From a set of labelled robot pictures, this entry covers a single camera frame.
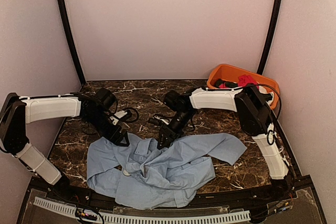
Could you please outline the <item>round white brooch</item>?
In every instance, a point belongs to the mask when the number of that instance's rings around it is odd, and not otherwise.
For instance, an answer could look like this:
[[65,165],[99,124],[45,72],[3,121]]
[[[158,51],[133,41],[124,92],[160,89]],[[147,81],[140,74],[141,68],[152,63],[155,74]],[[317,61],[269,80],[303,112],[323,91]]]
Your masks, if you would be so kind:
[[131,176],[131,174],[125,169],[122,170],[122,173],[124,176]]

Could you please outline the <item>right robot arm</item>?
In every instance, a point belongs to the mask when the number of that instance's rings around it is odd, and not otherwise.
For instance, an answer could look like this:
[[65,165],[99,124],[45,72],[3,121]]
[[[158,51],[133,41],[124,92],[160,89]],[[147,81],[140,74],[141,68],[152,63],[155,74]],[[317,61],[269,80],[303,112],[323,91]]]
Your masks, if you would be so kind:
[[193,88],[185,93],[169,91],[163,103],[175,112],[168,124],[162,124],[159,131],[158,148],[168,147],[179,136],[199,109],[222,109],[238,114],[242,131],[257,143],[267,163],[270,178],[276,181],[268,188],[273,200],[280,199],[288,191],[285,179],[289,163],[281,152],[277,140],[275,123],[277,117],[259,92],[258,85],[248,84],[233,89]]

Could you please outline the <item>light blue button shirt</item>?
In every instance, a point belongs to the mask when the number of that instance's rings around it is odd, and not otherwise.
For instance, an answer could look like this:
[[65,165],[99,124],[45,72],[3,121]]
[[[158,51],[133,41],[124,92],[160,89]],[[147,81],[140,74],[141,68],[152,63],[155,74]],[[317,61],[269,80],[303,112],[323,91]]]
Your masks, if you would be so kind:
[[198,190],[215,178],[213,158],[234,165],[247,149],[238,138],[226,133],[185,136],[161,150],[157,149],[154,138],[141,139],[132,133],[128,137],[128,147],[116,146],[103,137],[90,144],[89,188],[93,188],[93,183],[111,184],[125,169],[145,184]]

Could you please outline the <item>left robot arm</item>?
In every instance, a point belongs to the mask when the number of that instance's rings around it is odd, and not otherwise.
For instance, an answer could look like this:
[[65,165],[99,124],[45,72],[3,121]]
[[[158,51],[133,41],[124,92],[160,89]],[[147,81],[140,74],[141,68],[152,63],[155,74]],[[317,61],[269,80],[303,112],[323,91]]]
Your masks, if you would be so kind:
[[32,145],[26,135],[26,125],[37,121],[80,116],[111,143],[116,146],[129,146],[128,133],[119,122],[131,113],[112,113],[110,107],[116,102],[116,96],[104,88],[94,95],[77,92],[20,97],[15,92],[10,93],[1,109],[1,151],[19,159],[32,173],[52,185],[54,193],[61,200],[69,201],[74,197],[74,189],[67,184],[68,178]]

